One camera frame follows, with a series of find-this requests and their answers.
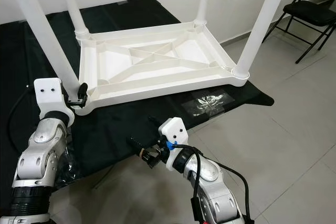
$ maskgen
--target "gray floor tile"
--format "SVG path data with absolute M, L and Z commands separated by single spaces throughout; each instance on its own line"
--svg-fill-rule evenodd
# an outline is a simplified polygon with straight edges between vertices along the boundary
M 191 134 L 194 133 L 194 130 L 193 129 L 189 129 L 189 130 L 187 130 L 187 133 L 188 133 L 188 135 L 191 135 Z
M 50 198 L 49 213 L 54 215 L 64 210 L 64 208 L 67 208 L 69 205 L 81 201 L 106 171 L 106 169 L 103 169 L 89 177 L 83 178 L 52 193 Z
M 336 173 L 318 162 L 264 213 L 270 224 L 335 223 Z
M 195 134 L 220 162 L 246 177 L 261 212 L 316 161 L 257 106 L 243 105 Z
M 217 121 L 219 118 L 221 118 L 223 116 L 223 114 L 220 114 L 220 115 L 217 115 L 217 116 L 214 116 L 213 118 L 209 119 L 208 121 L 204 122 L 204 123 L 201 123 L 195 127 L 192 128 L 193 132 L 196 132 L 198 130 L 200 130 L 201 128 L 211 124 L 212 122 L 215 122 Z
M 297 76 L 305 80 L 325 98 L 336 103 L 336 54 L 329 54 L 315 64 L 299 72 Z
M 321 160 L 336 173 L 336 146 L 334 146 Z
M 247 39 L 244 39 L 224 47 L 236 63 L 246 41 Z M 319 52 L 314 56 L 307 56 L 300 64 L 295 64 L 303 52 L 304 50 L 291 45 L 281 33 L 275 31 L 258 51 L 250 69 L 250 81 L 263 91 L 267 91 L 326 56 Z
M 269 223 L 263 215 L 259 215 L 259 217 L 255 220 L 255 224 L 269 224 Z
M 204 143 L 193 134 L 189 144 L 201 149 L 215 159 Z M 113 223 L 195 223 L 190 198 L 192 186 L 178 172 L 169 172 L 163 163 L 153 170 L 137 157 L 129 158 L 127 166 L 118 171 L 118 177 L 109 177 L 96 190 L 86 192 L 80 201 L 64 205 L 64 209 L 52 216 L 58 224 Z M 243 212 L 244 192 L 224 172 L 225 182 L 233 191 Z M 251 204 L 251 215 L 260 215 Z
M 260 109 L 294 136 L 301 148 L 314 160 L 321 158 L 336 142 L 336 106 L 294 76 L 268 94 L 272 107 Z

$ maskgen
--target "black chair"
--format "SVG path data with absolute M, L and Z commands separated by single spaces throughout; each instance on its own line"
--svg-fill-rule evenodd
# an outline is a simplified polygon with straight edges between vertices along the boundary
M 263 42 L 266 40 L 266 38 L 271 34 L 271 32 L 275 29 L 278 28 L 292 36 L 294 36 L 297 39 L 300 39 L 306 43 L 308 43 L 310 45 L 310 47 L 307 49 L 307 51 L 305 51 L 303 53 L 303 55 L 301 55 L 301 57 L 295 62 L 296 64 L 299 63 L 304 56 L 307 55 L 307 53 L 322 39 L 323 36 L 326 36 L 325 40 L 323 41 L 323 43 L 320 45 L 318 50 L 321 50 L 321 48 L 324 46 L 324 44 L 327 42 L 327 40 L 329 39 L 330 35 L 332 34 L 332 32 L 335 30 L 336 28 L 336 13 L 329 10 L 328 8 L 321 6 L 321 5 L 317 5 L 315 3 L 312 3 L 310 1 L 303 1 L 303 0 L 293 0 L 293 2 L 289 5 L 286 5 L 283 8 L 284 14 L 282 14 L 282 16 L 279 18 L 278 21 L 276 21 L 276 23 L 274 24 L 274 26 L 272 27 L 272 29 L 267 33 L 267 35 L 264 37 Z M 290 14 L 290 20 L 289 23 L 286 27 L 286 29 L 282 29 L 280 27 L 278 27 L 279 22 L 283 19 L 283 17 L 286 14 Z M 319 26 L 319 27 L 324 27 L 326 26 L 327 28 L 324 31 L 320 31 L 312 26 L 309 26 L 305 23 L 303 23 L 302 21 L 298 20 L 303 20 L 307 23 L 310 23 L 312 25 L 315 26 Z M 307 27 L 310 27 L 311 29 L 318 31 L 319 33 L 321 33 L 321 35 L 317 38 L 317 40 L 315 40 L 315 42 L 310 43 L 292 33 L 290 33 L 288 31 L 288 28 L 291 24 L 291 22 L 295 20 Z

